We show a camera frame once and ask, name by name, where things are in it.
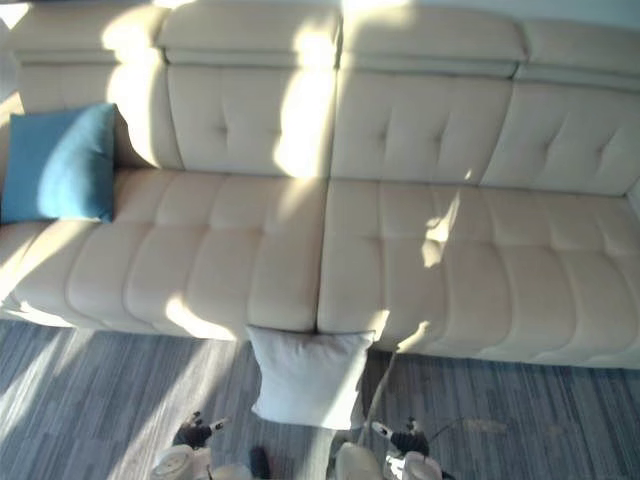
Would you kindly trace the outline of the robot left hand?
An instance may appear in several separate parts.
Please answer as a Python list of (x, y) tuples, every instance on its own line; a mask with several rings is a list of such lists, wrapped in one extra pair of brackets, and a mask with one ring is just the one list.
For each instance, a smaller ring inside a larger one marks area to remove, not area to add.
[(186, 445), (193, 450), (205, 448), (208, 440), (215, 433), (221, 432), (230, 421), (230, 417), (223, 417), (212, 423), (205, 423), (201, 412), (195, 411), (180, 424), (173, 437), (172, 445)]

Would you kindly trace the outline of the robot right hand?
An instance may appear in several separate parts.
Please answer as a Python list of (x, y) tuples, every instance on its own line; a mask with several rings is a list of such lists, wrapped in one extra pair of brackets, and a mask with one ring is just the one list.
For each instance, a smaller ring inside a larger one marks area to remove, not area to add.
[(374, 432), (388, 440), (401, 456), (415, 452), (428, 457), (430, 454), (429, 442), (420, 422), (410, 416), (406, 426), (406, 431), (395, 431), (379, 421), (374, 421), (371, 424)]

